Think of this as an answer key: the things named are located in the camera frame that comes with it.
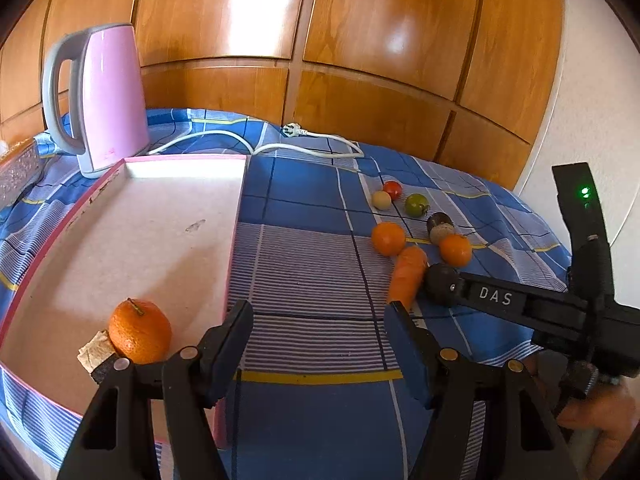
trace white power cord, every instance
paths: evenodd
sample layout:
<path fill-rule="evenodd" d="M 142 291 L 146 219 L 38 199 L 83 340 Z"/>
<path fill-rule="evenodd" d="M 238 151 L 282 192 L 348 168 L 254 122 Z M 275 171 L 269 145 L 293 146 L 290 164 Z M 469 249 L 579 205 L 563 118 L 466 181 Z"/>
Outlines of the white power cord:
<path fill-rule="evenodd" d="M 315 134 L 313 132 L 309 132 L 305 130 L 304 128 L 301 128 L 300 125 L 296 123 L 286 124 L 286 126 L 282 128 L 282 133 L 286 137 L 307 136 L 307 137 L 323 137 L 325 139 L 337 140 L 338 142 L 342 142 L 347 146 L 349 146 L 352 150 L 355 151 L 355 153 L 318 152 L 316 150 L 309 150 L 307 148 L 302 148 L 301 146 L 295 146 L 293 144 L 284 144 L 282 142 L 272 142 L 271 144 L 265 144 L 264 146 L 259 146 L 258 148 L 254 149 L 254 147 L 250 145 L 246 140 L 244 140 L 238 134 L 235 134 L 233 132 L 228 132 L 226 130 L 205 130 L 197 134 L 188 134 L 182 137 L 177 137 L 177 139 L 171 140 L 170 142 L 163 144 L 159 148 L 155 148 L 149 151 L 147 155 L 155 155 L 156 153 L 163 152 L 168 147 L 173 146 L 174 144 L 176 144 L 177 142 L 181 142 L 182 140 L 193 139 L 193 137 L 200 137 L 204 135 L 217 134 L 217 135 L 226 135 L 229 137 L 233 137 L 235 140 L 244 144 L 244 146 L 247 148 L 247 150 L 251 155 L 258 155 L 259 153 L 282 149 L 282 150 L 294 150 L 296 152 L 306 153 L 307 155 L 311 155 L 311 156 L 319 156 L 321 158 L 360 158 L 364 156 L 364 153 L 362 152 L 360 147 L 354 144 L 353 142 L 351 142 L 350 140 L 343 139 L 342 137 L 337 135 Z"/>

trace white ball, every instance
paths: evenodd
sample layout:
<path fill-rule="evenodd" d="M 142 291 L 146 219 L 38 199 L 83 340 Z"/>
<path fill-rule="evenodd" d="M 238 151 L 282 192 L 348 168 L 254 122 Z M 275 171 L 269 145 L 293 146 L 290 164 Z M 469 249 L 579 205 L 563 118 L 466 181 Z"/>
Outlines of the white ball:
<path fill-rule="evenodd" d="M 371 203 L 376 209 L 386 211 L 391 207 L 391 196 L 386 191 L 376 191 L 371 195 Z"/>

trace orange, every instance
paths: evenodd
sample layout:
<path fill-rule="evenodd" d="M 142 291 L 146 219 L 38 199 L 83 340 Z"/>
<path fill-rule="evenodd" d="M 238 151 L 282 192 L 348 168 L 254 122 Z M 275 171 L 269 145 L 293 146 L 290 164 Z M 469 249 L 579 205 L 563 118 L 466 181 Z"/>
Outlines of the orange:
<path fill-rule="evenodd" d="M 471 242 L 463 235 L 452 234 L 440 242 L 440 256 L 453 267 L 464 267 L 471 261 Z"/>
<path fill-rule="evenodd" d="M 406 243 L 404 229 L 393 222 L 381 222 L 371 232 L 373 247 L 383 256 L 399 254 Z"/>
<path fill-rule="evenodd" d="M 109 338 L 120 354 L 136 364 L 154 363 L 169 350 L 171 325 L 151 301 L 127 298 L 111 314 Z"/>

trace red tomato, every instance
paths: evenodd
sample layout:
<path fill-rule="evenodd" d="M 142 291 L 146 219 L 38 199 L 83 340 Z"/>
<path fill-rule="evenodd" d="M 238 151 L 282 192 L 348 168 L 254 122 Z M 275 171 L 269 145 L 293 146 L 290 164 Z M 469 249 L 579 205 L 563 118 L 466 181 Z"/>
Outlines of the red tomato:
<path fill-rule="evenodd" d="M 384 186 L 382 186 L 382 191 L 389 193 L 391 200 L 398 200 L 402 195 L 402 186 L 400 186 L 400 183 L 395 180 L 389 180 L 385 182 Z"/>

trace white wall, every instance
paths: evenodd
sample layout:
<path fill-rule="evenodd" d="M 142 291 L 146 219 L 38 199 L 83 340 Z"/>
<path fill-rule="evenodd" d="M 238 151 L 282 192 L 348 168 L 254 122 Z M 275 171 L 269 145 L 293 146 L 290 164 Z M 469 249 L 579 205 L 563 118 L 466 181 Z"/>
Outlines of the white wall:
<path fill-rule="evenodd" d="M 612 242 L 616 299 L 640 306 L 640 53 L 604 0 L 565 0 L 556 82 L 516 192 L 569 246 L 551 166 L 587 161 Z"/>

